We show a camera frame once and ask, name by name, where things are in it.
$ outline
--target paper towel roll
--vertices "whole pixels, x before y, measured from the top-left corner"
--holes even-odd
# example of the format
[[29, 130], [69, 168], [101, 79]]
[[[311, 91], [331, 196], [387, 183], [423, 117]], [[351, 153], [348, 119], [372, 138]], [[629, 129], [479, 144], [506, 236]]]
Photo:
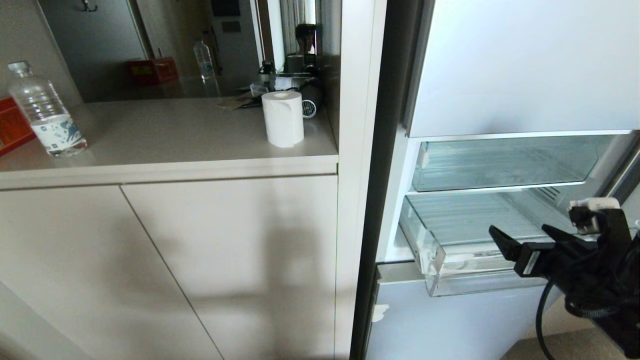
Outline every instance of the paper towel roll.
[[302, 120], [302, 95], [276, 91], [262, 96], [267, 139], [277, 147], [292, 147], [305, 138]]

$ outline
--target open refrigerator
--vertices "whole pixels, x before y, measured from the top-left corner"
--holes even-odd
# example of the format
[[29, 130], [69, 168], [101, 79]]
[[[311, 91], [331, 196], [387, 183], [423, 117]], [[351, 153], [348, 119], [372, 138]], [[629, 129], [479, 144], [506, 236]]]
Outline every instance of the open refrigerator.
[[[552, 241], [543, 224], [577, 233], [571, 200], [624, 204], [640, 191], [640, 45], [621, 38], [640, 9], [588, 3], [387, 3], [371, 165], [372, 178], [386, 176], [369, 183], [381, 218], [377, 231], [365, 223], [378, 241], [363, 247], [375, 270], [362, 357], [498, 359], [534, 323], [546, 280], [520, 278], [489, 226]], [[590, 44], [585, 34], [596, 34]], [[640, 214], [627, 215], [635, 233]]]

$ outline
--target refrigerator shelf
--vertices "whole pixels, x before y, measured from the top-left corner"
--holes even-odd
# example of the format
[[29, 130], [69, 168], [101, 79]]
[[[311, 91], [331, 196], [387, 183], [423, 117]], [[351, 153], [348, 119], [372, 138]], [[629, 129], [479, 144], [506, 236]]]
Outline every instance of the refrigerator shelf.
[[423, 142], [418, 192], [581, 184], [613, 135]]
[[431, 296], [544, 284], [520, 278], [488, 233], [495, 225], [521, 242], [551, 241], [542, 224], [573, 229], [534, 191], [408, 195], [399, 222]]

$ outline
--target water bottle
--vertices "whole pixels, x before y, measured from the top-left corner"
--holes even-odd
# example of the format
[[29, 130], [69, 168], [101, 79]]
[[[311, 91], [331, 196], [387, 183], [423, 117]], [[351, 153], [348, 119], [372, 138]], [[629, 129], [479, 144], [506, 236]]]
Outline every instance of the water bottle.
[[50, 81], [31, 73], [26, 61], [8, 65], [14, 80], [9, 94], [27, 118], [47, 153], [55, 158], [75, 155], [86, 149], [78, 131]]
[[196, 44], [193, 47], [196, 54], [198, 67], [200, 67], [200, 76], [203, 80], [213, 78], [213, 62], [211, 61], [211, 53], [209, 47], [202, 42], [202, 38], [196, 38]]

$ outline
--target white countertop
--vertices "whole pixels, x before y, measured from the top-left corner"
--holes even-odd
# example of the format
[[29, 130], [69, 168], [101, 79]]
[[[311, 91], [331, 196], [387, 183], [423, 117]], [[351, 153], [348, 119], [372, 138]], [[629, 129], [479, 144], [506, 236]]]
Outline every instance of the white countertop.
[[[89, 148], [71, 158], [56, 159], [32, 140], [0, 156], [0, 188], [305, 174], [313, 172], [312, 166], [335, 171], [338, 152], [325, 112], [305, 120], [302, 142], [283, 149], [267, 141], [262, 108], [226, 110], [216, 106], [218, 101], [164, 99], [76, 106], [70, 112]], [[289, 167], [289, 172], [240, 171], [247, 167]], [[233, 174], [219, 171], [229, 168], [237, 170]], [[212, 170], [220, 174], [212, 175]], [[187, 171], [200, 173], [196, 177], [175, 174]], [[151, 172], [174, 174], [163, 177]]]

